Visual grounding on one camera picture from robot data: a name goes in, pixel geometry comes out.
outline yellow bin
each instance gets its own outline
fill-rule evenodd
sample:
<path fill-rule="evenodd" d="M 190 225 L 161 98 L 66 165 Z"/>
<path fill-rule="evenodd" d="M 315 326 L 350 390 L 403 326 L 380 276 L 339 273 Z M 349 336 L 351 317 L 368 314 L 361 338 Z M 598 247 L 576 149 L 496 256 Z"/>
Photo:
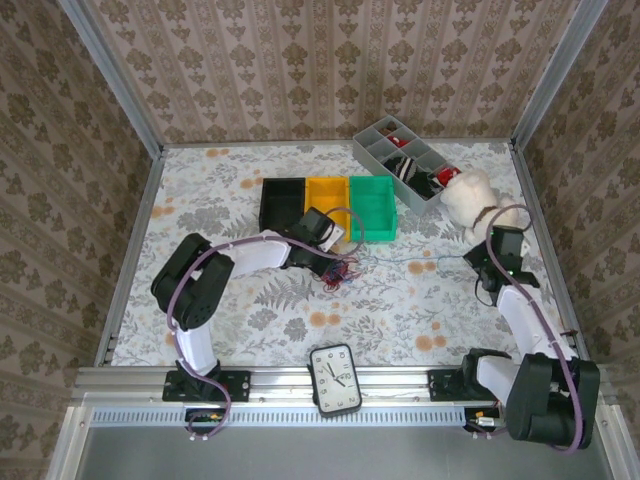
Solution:
<path fill-rule="evenodd" d="M 350 208 L 348 177 L 307 177 L 304 211 L 315 207 L 325 213 L 335 207 Z M 329 218 L 345 229 L 345 241 L 351 240 L 351 219 L 347 212 L 334 212 Z"/>

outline analog clock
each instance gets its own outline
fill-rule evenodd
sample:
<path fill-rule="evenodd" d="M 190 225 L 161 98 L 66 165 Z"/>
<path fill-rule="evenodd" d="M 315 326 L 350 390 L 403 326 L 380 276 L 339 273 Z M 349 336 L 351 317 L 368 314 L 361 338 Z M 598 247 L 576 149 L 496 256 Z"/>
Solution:
<path fill-rule="evenodd" d="M 362 396 L 349 346 L 317 348 L 310 360 L 320 415 L 333 417 L 359 410 Z"/>

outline plastic storage bin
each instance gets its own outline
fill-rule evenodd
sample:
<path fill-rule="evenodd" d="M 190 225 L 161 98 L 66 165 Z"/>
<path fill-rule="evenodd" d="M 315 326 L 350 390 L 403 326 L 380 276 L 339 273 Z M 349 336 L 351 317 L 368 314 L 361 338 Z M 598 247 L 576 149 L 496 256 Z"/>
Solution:
<path fill-rule="evenodd" d="M 389 176 L 349 177 L 351 209 L 364 224 L 367 242 L 392 242 L 396 238 L 398 214 Z M 351 218 L 351 239 L 360 240 L 360 224 Z"/>
<path fill-rule="evenodd" d="M 390 135 L 405 140 L 408 143 L 402 148 L 396 147 L 391 140 L 383 136 L 378 130 L 387 126 L 390 121 L 395 122 L 398 127 Z M 398 177 L 385 168 L 382 164 L 387 158 L 396 156 L 411 157 L 416 160 L 416 164 L 426 170 L 437 174 L 445 167 L 452 167 L 442 155 L 432 150 L 422 141 L 411 129 L 407 128 L 395 117 L 386 116 L 370 127 L 353 137 L 353 156 L 355 159 L 369 170 L 373 175 L 386 175 L 391 177 L 395 194 L 417 215 L 423 215 L 428 209 L 440 202 L 440 194 L 424 199 L 403 183 Z"/>
<path fill-rule="evenodd" d="M 298 222 L 306 211 L 304 202 L 304 178 L 265 178 L 258 217 L 260 231 L 277 231 Z"/>
<path fill-rule="evenodd" d="M 306 180 L 304 211 L 315 207 L 326 213 L 334 207 L 349 208 L 349 179 L 347 177 L 308 177 Z M 344 239 L 351 239 L 351 221 L 346 212 L 334 212 L 329 218 L 345 229 Z"/>

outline gray floor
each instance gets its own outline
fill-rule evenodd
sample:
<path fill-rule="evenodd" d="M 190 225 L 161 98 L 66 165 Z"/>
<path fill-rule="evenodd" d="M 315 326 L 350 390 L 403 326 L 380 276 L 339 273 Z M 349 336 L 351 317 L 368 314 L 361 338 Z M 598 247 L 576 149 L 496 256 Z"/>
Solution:
<path fill-rule="evenodd" d="M 571 457 L 508 435 L 458 429 L 230 428 L 190 442 L 179 428 L 92 429 L 79 479 L 606 480 L 599 441 Z"/>

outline blue wire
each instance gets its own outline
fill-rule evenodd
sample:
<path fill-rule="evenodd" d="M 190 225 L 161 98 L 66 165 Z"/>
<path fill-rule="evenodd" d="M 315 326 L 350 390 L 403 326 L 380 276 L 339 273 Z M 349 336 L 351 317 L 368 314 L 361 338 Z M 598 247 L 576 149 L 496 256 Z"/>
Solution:
<path fill-rule="evenodd" d="M 380 257 L 376 257 L 375 255 L 367 255 L 366 257 L 362 257 L 360 259 L 360 263 L 362 263 L 362 260 L 366 261 L 367 258 L 374 258 L 379 262 L 404 263 L 404 262 L 410 262 L 411 260 L 436 260 L 437 262 L 440 262 L 440 260 L 442 260 L 443 258 L 462 258 L 462 257 L 463 255 L 440 255 L 438 257 L 411 257 L 411 258 L 396 259 L 396 258 L 380 258 Z"/>

